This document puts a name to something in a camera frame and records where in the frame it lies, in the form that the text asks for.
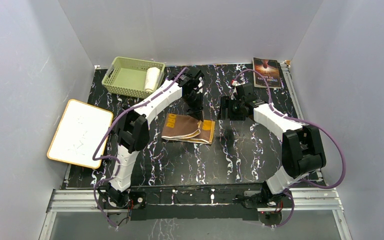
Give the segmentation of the yellow brown cloth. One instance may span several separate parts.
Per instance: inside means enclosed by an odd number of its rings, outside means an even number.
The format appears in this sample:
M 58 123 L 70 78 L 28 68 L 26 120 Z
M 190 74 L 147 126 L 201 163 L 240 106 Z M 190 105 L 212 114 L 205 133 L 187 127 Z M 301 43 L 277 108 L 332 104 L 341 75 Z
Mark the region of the yellow brown cloth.
M 211 145 L 214 140 L 215 124 L 212 120 L 200 121 L 189 115 L 168 113 L 161 138 L 167 141 Z

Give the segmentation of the white towel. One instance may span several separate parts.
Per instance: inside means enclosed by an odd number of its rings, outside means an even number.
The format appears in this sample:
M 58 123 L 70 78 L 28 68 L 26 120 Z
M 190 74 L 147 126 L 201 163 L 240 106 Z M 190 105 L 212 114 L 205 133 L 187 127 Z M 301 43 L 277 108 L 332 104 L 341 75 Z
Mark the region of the white towel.
M 161 70 L 157 67 L 150 67 L 146 71 L 144 90 L 146 92 L 152 93 L 155 90 L 157 82 L 159 80 Z

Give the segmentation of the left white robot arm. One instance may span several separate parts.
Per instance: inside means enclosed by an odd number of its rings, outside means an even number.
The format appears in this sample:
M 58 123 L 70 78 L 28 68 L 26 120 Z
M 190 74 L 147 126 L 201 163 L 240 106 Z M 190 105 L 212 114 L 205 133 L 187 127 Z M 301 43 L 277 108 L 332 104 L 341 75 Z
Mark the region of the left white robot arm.
M 138 104 L 125 109 L 116 117 L 111 130 L 117 136 L 117 155 L 114 171 L 101 197 L 117 208 L 129 203 L 128 188 L 138 154 L 150 141 L 150 123 L 178 99 L 188 105 L 187 114 L 198 123 L 203 117 L 203 90 L 205 77 L 196 67 L 183 68 L 177 75 L 166 80 L 154 93 Z

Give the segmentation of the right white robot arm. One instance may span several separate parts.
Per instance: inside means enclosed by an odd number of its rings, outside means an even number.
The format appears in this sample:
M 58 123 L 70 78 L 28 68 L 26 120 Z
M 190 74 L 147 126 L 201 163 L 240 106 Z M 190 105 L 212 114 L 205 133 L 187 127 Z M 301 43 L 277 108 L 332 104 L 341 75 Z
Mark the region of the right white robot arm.
M 244 121 L 252 119 L 266 127 L 281 141 L 281 167 L 262 187 L 262 202 L 275 207 L 281 193 L 307 174 L 326 165 L 320 131 L 311 125 L 301 125 L 278 114 L 272 104 L 259 99 L 253 84 L 232 82 L 232 96 L 222 96 L 218 120 Z

